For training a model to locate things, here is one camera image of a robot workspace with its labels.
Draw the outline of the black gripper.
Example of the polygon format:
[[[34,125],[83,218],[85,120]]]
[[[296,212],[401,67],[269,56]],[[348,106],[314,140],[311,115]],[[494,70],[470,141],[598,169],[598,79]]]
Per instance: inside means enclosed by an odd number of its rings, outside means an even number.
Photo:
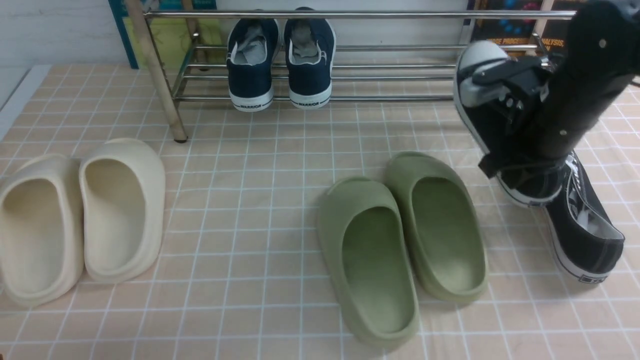
[[[562,158],[544,158],[526,150],[518,133],[532,122],[546,100],[544,92],[555,73],[565,68],[564,55],[491,58],[480,62],[472,77],[459,76],[459,105],[477,108],[489,104],[506,123],[498,145],[478,167],[489,179],[499,173],[527,171],[531,175],[562,173]]]

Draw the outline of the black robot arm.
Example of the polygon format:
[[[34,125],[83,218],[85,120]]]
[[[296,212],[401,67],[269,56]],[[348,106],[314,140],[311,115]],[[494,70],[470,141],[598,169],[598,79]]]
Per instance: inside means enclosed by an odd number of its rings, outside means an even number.
[[[586,2],[569,21],[565,50],[552,70],[488,40],[460,54],[454,99],[468,126],[480,127],[478,166],[488,178],[550,171],[598,123],[639,75],[639,2]]]

